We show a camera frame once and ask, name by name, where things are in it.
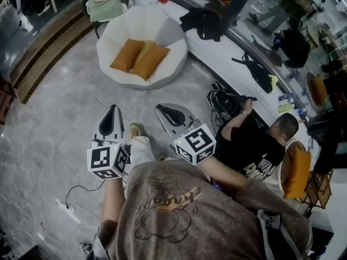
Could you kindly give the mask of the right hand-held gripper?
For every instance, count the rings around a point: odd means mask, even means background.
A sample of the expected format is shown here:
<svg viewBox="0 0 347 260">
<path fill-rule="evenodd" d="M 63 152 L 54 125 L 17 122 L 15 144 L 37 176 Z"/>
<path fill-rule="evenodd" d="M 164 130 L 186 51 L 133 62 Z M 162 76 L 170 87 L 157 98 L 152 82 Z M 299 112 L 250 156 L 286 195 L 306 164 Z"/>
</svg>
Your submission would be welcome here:
<svg viewBox="0 0 347 260">
<path fill-rule="evenodd" d="M 186 107 L 173 103 L 160 103 L 156 114 L 169 137 L 172 137 L 176 154 L 192 165 L 212 156 L 216 140 L 205 123 L 194 119 Z"/>
</svg>

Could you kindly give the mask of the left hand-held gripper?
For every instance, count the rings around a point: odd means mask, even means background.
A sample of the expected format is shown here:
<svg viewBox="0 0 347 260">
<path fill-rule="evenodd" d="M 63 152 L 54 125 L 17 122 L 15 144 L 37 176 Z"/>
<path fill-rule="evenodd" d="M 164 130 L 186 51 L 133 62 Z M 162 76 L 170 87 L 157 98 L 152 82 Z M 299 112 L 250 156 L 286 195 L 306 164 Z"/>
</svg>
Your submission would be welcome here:
<svg viewBox="0 0 347 260">
<path fill-rule="evenodd" d="M 87 168 L 100 179 L 122 178 L 129 153 L 123 139 L 123 116 L 117 105 L 104 110 L 93 126 L 93 139 L 104 139 L 109 135 L 115 139 L 91 141 L 91 147 L 86 151 Z"/>
</svg>

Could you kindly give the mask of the yellow cushion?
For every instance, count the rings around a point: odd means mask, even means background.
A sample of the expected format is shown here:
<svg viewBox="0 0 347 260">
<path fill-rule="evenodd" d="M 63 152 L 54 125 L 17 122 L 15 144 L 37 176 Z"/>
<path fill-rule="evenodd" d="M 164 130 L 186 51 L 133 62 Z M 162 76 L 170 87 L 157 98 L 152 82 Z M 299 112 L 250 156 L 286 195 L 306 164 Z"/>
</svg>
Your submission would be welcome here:
<svg viewBox="0 0 347 260">
<path fill-rule="evenodd" d="M 139 64 L 139 62 L 146 55 L 148 50 L 151 47 L 155 47 L 156 45 L 157 45 L 157 43 L 155 41 L 144 40 L 143 41 L 143 46 L 141 47 L 141 49 L 139 50 L 136 58 L 133 61 L 132 69 L 135 68 L 135 66 L 137 66 Z"/>
</svg>

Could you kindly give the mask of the white round lounge chair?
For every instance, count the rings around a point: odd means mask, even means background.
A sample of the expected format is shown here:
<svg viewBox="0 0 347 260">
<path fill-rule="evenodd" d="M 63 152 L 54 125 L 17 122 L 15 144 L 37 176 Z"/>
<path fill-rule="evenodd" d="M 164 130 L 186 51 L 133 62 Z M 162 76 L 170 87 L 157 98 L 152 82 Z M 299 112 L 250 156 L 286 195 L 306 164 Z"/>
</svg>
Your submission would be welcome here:
<svg viewBox="0 0 347 260">
<path fill-rule="evenodd" d="M 153 41 L 168 54 L 147 81 L 135 74 L 111 68 L 127 40 Z M 158 5 L 133 6 L 111 19 L 96 44 L 101 71 L 126 88 L 158 89 L 181 71 L 188 53 L 181 26 Z"/>
</svg>

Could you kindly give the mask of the person's right forearm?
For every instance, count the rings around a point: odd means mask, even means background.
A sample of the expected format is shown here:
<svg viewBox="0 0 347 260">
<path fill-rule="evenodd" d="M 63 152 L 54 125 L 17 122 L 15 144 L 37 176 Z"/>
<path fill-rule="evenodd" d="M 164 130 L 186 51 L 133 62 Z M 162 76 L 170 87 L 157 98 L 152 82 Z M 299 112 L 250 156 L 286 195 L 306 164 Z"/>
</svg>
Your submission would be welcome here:
<svg viewBox="0 0 347 260">
<path fill-rule="evenodd" d="M 245 175 L 223 164 L 214 156 L 208 157 L 196 166 L 216 181 L 223 192 L 230 197 L 235 197 L 248 181 Z"/>
</svg>

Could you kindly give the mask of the person's left forearm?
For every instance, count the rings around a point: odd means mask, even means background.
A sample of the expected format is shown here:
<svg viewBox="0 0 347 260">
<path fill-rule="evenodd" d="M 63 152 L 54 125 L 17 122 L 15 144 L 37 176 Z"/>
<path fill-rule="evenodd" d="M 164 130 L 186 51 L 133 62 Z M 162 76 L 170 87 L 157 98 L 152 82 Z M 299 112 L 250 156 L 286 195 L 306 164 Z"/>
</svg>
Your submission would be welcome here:
<svg viewBox="0 0 347 260">
<path fill-rule="evenodd" d="M 105 195 L 101 222 L 106 223 L 110 228 L 116 229 L 124 202 L 123 179 L 107 179 L 105 181 Z"/>
</svg>

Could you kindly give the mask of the person's tan shoe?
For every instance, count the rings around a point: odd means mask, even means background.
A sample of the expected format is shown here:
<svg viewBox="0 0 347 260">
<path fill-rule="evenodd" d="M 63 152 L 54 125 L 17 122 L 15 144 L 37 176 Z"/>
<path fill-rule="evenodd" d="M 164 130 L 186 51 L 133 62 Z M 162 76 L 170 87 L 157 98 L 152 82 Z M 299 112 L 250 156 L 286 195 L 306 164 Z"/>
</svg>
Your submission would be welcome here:
<svg viewBox="0 0 347 260">
<path fill-rule="evenodd" d="M 134 137 L 143 137 L 143 129 L 138 123 L 131 123 L 130 124 L 130 137 L 133 139 Z"/>
</svg>

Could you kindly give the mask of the person's beige trousers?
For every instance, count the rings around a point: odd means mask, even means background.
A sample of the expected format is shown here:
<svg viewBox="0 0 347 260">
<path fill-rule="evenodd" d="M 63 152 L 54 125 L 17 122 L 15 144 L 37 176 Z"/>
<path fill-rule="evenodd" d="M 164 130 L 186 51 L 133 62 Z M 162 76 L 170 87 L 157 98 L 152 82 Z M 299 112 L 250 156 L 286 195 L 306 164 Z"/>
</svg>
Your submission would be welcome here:
<svg viewBox="0 0 347 260">
<path fill-rule="evenodd" d="M 150 139 L 146 136 L 134 136 L 131 139 L 131 164 L 133 167 L 156 161 Z"/>
</svg>

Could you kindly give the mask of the black backpack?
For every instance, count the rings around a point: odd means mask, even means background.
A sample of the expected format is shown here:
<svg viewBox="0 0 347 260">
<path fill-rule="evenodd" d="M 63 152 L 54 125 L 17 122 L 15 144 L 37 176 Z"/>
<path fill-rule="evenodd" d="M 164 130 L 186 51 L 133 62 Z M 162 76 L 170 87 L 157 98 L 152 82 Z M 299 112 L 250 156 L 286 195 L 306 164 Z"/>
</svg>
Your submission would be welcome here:
<svg viewBox="0 0 347 260">
<path fill-rule="evenodd" d="M 216 120 L 221 123 L 236 117 L 241 112 L 236 96 L 223 88 L 218 81 L 212 83 L 212 90 L 208 93 L 207 100 Z"/>
</svg>

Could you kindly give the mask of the white long bench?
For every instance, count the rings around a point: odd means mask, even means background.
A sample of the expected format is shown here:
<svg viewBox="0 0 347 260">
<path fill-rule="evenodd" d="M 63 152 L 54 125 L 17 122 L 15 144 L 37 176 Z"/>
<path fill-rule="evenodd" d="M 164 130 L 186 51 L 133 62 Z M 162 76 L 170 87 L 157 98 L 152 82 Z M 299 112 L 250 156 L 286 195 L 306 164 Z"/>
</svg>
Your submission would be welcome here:
<svg viewBox="0 0 347 260">
<path fill-rule="evenodd" d="M 227 35 L 221 36 L 218 42 L 200 39 L 196 29 L 188 30 L 185 36 L 188 51 L 211 69 L 227 86 L 238 94 L 257 98 L 254 110 L 266 124 L 270 125 L 280 115 L 278 110 L 286 101 L 281 102 L 278 98 L 294 91 L 282 74 L 285 66 L 275 66 L 260 50 L 260 41 L 253 43 L 232 30 L 228 30 Z M 255 82 L 246 66 L 239 63 L 244 54 L 259 62 L 278 79 L 269 94 Z"/>
</svg>

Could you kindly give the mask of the white power strip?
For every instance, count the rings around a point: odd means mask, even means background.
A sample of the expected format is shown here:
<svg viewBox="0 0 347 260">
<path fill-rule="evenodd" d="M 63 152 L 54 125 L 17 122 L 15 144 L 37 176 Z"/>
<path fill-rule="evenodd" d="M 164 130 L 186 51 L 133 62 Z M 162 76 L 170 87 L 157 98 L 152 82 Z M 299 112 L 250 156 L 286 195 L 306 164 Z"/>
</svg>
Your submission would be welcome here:
<svg viewBox="0 0 347 260">
<path fill-rule="evenodd" d="M 73 215 L 75 213 L 75 209 L 73 206 L 68 206 L 65 203 L 58 203 L 59 209 L 66 212 L 69 215 Z"/>
</svg>

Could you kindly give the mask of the black waist bag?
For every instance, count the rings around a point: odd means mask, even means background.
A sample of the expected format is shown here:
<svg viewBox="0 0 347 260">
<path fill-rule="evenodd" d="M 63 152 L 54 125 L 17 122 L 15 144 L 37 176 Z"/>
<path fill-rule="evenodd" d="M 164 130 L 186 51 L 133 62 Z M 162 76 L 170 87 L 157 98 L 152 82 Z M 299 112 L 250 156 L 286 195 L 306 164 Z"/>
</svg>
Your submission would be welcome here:
<svg viewBox="0 0 347 260">
<path fill-rule="evenodd" d="M 270 94 L 273 90 L 272 80 L 269 72 L 258 61 L 251 60 L 247 53 L 244 53 L 241 60 L 231 58 L 232 61 L 245 65 L 250 71 L 255 82 L 267 93 Z"/>
</svg>

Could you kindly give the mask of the wooden step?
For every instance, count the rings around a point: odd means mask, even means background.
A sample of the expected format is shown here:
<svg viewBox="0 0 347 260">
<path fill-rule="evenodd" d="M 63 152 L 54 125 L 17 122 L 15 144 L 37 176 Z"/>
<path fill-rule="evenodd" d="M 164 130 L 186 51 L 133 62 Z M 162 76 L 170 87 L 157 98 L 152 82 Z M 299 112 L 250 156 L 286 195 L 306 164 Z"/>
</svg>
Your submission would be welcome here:
<svg viewBox="0 0 347 260">
<path fill-rule="evenodd" d="M 57 61 L 86 34 L 93 25 L 80 5 L 60 15 L 30 45 L 9 74 L 20 103 L 26 104 Z"/>
</svg>

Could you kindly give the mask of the green knitted blanket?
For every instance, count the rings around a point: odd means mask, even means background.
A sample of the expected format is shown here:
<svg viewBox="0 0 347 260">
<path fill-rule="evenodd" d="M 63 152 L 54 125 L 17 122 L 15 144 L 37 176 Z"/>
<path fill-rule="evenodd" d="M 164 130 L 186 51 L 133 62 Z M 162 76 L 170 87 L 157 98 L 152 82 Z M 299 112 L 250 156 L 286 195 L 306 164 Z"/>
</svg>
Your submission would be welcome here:
<svg viewBox="0 0 347 260">
<path fill-rule="evenodd" d="M 87 13 L 91 22 L 106 22 L 122 15 L 127 10 L 127 5 L 121 0 L 110 0 L 96 3 L 88 0 L 86 3 Z"/>
</svg>

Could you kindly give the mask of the black pillar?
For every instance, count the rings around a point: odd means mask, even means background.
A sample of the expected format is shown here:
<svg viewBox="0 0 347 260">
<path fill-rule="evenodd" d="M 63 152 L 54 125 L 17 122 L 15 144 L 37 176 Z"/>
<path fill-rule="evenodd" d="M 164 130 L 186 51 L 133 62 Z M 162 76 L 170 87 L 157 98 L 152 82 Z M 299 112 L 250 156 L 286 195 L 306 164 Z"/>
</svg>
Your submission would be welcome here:
<svg viewBox="0 0 347 260">
<path fill-rule="evenodd" d="M 231 0 L 230 5 L 227 7 L 221 19 L 221 29 L 225 33 L 230 24 L 237 18 L 242 8 L 248 0 Z"/>
</svg>

